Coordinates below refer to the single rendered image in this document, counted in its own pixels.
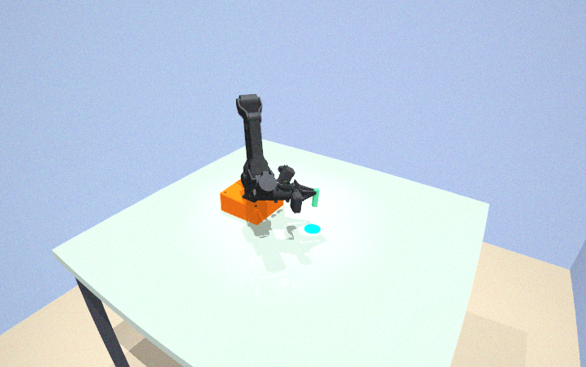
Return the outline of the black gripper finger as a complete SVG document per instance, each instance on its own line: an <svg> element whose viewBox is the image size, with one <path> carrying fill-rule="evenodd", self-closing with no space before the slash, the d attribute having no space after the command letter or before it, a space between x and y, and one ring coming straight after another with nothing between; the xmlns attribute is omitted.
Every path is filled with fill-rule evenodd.
<svg viewBox="0 0 586 367"><path fill-rule="evenodd" d="M298 186L298 189L299 189L299 192L301 193L301 195L303 197L303 201L305 201L308 198L310 198L312 196L315 196L317 194L317 192L315 192L315 191L303 190L299 186Z"/></svg>
<svg viewBox="0 0 586 367"><path fill-rule="evenodd" d="M313 190L314 190L314 188L309 188L309 187L306 187L306 186L304 186L304 185L301 185L301 184L299 184L299 183L296 181L296 179L294 179L294 183L295 183L295 189L298 189L298 186L299 186L299 187L300 187L301 189L303 189L303 190L309 190L309 191L313 191Z"/></svg>

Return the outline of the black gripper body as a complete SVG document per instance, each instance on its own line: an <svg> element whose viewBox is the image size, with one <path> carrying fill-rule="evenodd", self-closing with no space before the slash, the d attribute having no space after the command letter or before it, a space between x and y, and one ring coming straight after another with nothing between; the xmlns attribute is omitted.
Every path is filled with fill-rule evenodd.
<svg viewBox="0 0 586 367"><path fill-rule="evenodd" d="M286 203L290 203L291 210L294 214L300 214L303 197L299 192L299 189L295 189L295 183L288 183L291 185L290 189L282 188L278 185L273 191L272 200L274 203L278 203L278 201L286 201Z"/></svg>

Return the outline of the green rectangular post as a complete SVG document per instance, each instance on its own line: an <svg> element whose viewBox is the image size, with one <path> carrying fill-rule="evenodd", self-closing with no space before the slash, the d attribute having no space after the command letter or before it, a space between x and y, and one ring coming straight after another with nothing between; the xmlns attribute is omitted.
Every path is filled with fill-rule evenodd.
<svg viewBox="0 0 586 367"><path fill-rule="evenodd" d="M312 197L312 207L317 207L320 190L318 188L314 188L313 191L317 192L317 194Z"/></svg>

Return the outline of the cyan circle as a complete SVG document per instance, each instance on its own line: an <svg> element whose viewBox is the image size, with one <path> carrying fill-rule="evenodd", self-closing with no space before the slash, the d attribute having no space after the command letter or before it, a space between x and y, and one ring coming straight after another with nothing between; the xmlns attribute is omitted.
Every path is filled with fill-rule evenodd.
<svg viewBox="0 0 586 367"><path fill-rule="evenodd" d="M307 225L304 228L304 230L309 234L314 234L314 233L320 232L321 228L317 225L310 224L310 225Z"/></svg>

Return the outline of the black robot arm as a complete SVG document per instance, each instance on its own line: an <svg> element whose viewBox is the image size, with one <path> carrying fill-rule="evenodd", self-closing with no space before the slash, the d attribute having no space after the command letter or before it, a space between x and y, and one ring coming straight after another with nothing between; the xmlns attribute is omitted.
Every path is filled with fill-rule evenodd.
<svg viewBox="0 0 586 367"><path fill-rule="evenodd" d="M246 161L240 182L243 186L243 199L253 203L257 201L271 201L273 191L278 185L290 189L293 168L288 165L279 166L279 177L274 178L268 162L264 158L261 139L262 101L256 94L239 95L236 98L238 115L243 119L246 144Z"/></svg>

